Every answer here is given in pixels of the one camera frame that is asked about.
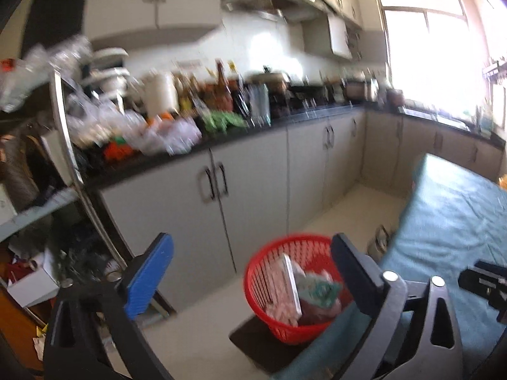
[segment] black mat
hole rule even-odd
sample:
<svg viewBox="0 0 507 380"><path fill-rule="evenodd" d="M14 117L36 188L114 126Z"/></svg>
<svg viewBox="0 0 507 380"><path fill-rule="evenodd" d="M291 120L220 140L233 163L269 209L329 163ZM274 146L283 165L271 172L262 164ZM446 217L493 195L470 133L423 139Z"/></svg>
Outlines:
<svg viewBox="0 0 507 380"><path fill-rule="evenodd" d="M269 374L287 367L310 344L286 345L257 316L245 321L229 335L230 341Z"/></svg>

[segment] white canister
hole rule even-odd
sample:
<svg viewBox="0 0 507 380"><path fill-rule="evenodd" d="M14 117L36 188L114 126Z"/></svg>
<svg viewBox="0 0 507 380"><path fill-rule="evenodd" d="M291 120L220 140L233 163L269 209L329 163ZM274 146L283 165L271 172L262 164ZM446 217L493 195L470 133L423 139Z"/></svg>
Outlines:
<svg viewBox="0 0 507 380"><path fill-rule="evenodd" d="M178 93L171 73L152 71L144 76L142 81L144 84L143 103L148 117L153 118L162 113L178 111Z"/></svg>

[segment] lower cabinet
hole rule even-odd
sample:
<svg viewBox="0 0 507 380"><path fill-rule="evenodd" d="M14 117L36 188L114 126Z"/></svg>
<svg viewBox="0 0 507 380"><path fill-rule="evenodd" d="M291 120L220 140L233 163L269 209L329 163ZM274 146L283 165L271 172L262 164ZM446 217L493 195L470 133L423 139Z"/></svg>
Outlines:
<svg viewBox="0 0 507 380"><path fill-rule="evenodd" d="M437 125L433 121L403 118L400 153L392 181L394 189L410 192L414 168L425 154L436 154L437 141Z"/></svg>
<svg viewBox="0 0 507 380"><path fill-rule="evenodd" d="M364 141L366 137L366 112L353 113L348 118L349 147L347 148L347 167L345 171L345 192L361 177L363 166Z"/></svg>
<svg viewBox="0 0 507 380"><path fill-rule="evenodd" d="M369 111L366 117L363 182L373 188L391 189L402 131L399 115Z"/></svg>
<svg viewBox="0 0 507 380"><path fill-rule="evenodd" d="M288 231L304 227L323 209L329 141L327 119L288 128Z"/></svg>
<svg viewBox="0 0 507 380"><path fill-rule="evenodd" d="M287 234L287 131L211 150L236 270L262 246Z"/></svg>
<svg viewBox="0 0 507 380"><path fill-rule="evenodd" d="M468 168L473 159L476 140L455 129L439 127L437 156Z"/></svg>
<svg viewBox="0 0 507 380"><path fill-rule="evenodd" d="M336 203L359 179L365 120L362 110L329 118L331 141L325 168L325 209Z"/></svg>
<svg viewBox="0 0 507 380"><path fill-rule="evenodd" d="M503 157L503 150L493 147L491 144L483 141L476 141L472 154L472 161L467 168L486 177L488 180L496 182L498 181Z"/></svg>
<svg viewBox="0 0 507 380"><path fill-rule="evenodd" d="M159 232L172 235L174 258L158 290L176 311L234 277L209 151L121 182L101 197L134 256Z"/></svg>

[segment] plastic basket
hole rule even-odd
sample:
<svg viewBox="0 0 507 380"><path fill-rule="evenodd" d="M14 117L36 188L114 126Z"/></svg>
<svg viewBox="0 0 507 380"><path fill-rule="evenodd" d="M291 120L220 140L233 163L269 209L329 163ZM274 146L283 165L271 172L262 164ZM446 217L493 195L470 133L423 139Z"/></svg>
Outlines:
<svg viewBox="0 0 507 380"><path fill-rule="evenodd" d="M266 268L274 263L282 253L296 261L303 270L320 274L326 270L334 281L342 282L331 258L331 239L313 234L297 234L275 240L265 245L248 263L243 279L243 288L247 302L254 313L264 321L277 339L286 344L296 345L317 338L331 322L311 326L293 327L269 317L265 306L271 301L265 279ZM340 293L342 310L352 301L352 296L344 286Z"/></svg>

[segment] window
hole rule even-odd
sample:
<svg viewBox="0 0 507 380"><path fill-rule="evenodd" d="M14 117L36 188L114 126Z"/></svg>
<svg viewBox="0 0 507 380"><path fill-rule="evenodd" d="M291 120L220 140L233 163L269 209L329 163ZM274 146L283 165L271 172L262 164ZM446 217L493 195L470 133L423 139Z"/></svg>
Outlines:
<svg viewBox="0 0 507 380"><path fill-rule="evenodd" d="M405 97L452 115L474 114L482 92L460 0L380 0L393 85Z"/></svg>

